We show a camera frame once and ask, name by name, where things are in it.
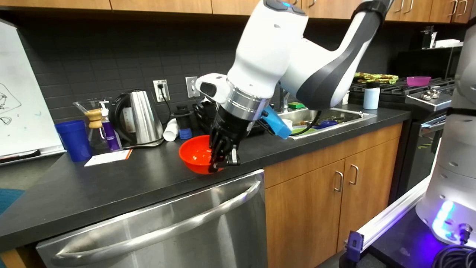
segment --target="kettle handle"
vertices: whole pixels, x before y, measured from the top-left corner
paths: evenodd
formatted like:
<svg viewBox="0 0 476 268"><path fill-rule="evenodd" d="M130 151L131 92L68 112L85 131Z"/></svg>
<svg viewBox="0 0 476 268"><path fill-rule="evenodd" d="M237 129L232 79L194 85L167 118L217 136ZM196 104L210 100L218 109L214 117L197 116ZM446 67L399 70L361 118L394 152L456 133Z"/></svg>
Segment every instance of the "kettle handle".
<svg viewBox="0 0 476 268"><path fill-rule="evenodd" d="M120 122L120 114L129 99L129 93L121 93L121 95L111 103L109 108L109 122L111 122L120 137L127 140L130 144L136 144L137 138L127 132L126 128Z"/></svg>

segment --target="white card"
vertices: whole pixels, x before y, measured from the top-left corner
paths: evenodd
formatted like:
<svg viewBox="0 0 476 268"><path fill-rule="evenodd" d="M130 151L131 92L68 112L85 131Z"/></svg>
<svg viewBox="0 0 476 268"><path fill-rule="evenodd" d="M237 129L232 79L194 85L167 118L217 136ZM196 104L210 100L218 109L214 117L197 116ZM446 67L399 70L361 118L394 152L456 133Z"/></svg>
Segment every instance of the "white card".
<svg viewBox="0 0 476 268"><path fill-rule="evenodd" d="M127 160L131 152L132 149L102 155L94 155L84 166L100 165L119 160Z"/></svg>

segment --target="black tile backsplash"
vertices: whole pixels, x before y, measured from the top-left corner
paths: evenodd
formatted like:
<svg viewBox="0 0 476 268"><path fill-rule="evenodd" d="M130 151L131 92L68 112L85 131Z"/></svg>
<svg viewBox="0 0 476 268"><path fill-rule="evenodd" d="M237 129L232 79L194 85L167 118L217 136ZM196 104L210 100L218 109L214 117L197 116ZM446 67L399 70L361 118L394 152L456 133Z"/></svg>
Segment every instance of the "black tile backsplash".
<svg viewBox="0 0 476 268"><path fill-rule="evenodd" d="M54 121L83 118L72 102L116 97L129 89L153 91L152 80L167 79L171 107L187 97L185 77L227 73L244 22L165 23L153 21L36 20L19 34ZM311 21L305 37L327 49L338 47L348 21ZM388 71L389 61L405 50L412 27L382 28L359 70ZM272 102L278 101L276 93ZM162 120L165 103L156 104Z"/></svg>

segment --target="electric kettle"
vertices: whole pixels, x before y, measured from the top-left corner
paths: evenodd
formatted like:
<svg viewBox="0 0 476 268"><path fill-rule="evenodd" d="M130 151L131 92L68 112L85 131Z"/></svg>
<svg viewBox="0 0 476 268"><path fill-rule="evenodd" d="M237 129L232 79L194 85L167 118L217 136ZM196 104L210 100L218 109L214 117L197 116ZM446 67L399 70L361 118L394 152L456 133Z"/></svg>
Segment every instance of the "electric kettle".
<svg viewBox="0 0 476 268"><path fill-rule="evenodd" d="M154 147L163 142L163 129L146 91L122 93L109 106L109 121L127 141L124 148Z"/></svg>

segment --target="dishwasher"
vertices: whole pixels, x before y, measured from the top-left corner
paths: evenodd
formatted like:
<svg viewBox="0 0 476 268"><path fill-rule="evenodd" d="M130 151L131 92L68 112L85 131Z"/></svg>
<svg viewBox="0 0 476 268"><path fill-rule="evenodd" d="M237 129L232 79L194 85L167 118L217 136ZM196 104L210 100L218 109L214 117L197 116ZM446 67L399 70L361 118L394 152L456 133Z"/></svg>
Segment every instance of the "dishwasher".
<svg viewBox="0 0 476 268"><path fill-rule="evenodd" d="M47 268L265 268L264 170L40 242Z"/></svg>

